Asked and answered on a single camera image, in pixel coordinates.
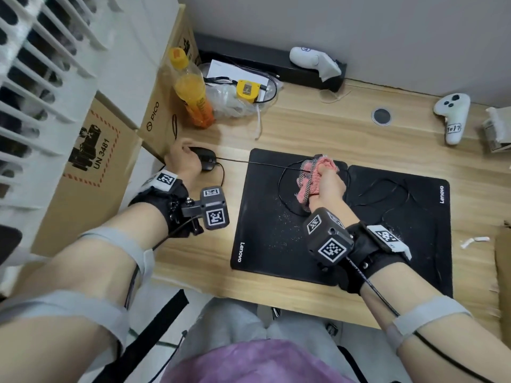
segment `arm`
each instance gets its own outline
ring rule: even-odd
[[[326,207],[345,226],[359,222],[342,200],[346,187],[341,179],[328,169],[320,173],[320,194],[310,198],[311,209]],[[441,295],[409,266],[401,263],[383,268],[369,280],[400,314]],[[360,294],[380,327],[386,329],[395,318],[393,313],[367,284],[362,286]],[[509,380],[511,350],[471,317],[450,315],[429,323],[420,329],[420,333],[442,352],[487,379],[495,383]],[[416,336],[411,336],[400,346],[398,356],[416,383],[479,381],[450,365]]]
[[[176,142],[166,163],[188,188],[200,161]],[[168,234],[163,215],[137,203],[104,224],[129,235],[141,248],[155,246]],[[135,262],[120,248],[97,239],[80,239],[35,271],[20,293],[42,295],[56,289],[81,292],[123,305]],[[18,319],[0,326],[0,381],[75,382],[112,341],[110,333],[82,317]]]

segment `brown cardboard box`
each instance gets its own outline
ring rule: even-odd
[[[179,6],[176,22],[160,65],[164,64],[167,52],[171,47],[181,47],[191,62],[200,63],[199,50],[185,9],[183,4]],[[188,124],[189,116],[183,102],[172,88],[168,71],[165,71],[164,67],[160,67],[144,120],[137,131],[137,134],[144,140],[144,148],[160,160],[163,160],[169,146],[174,142],[173,122],[175,126],[178,123]]]
[[[502,342],[511,348],[511,226],[507,223],[495,239],[495,263],[499,281]]]
[[[32,246],[53,256],[117,214],[142,140],[93,100]]]

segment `purple shirt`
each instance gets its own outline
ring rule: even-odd
[[[166,369],[162,383],[353,383],[287,340],[253,340],[214,349]]]

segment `white vr controller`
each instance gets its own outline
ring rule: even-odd
[[[319,72],[321,81],[340,76],[341,69],[326,53],[305,47],[293,47],[289,59],[298,67],[310,68]]]
[[[457,145],[461,141],[469,109],[470,97],[461,93],[449,94],[435,104],[433,112],[445,117],[447,145]]]

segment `computer mouse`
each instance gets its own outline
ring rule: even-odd
[[[210,149],[205,147],[190,147],[190,150],[195,153],[201,162],[202,170],[213,170],[217,164],[217,155]]]

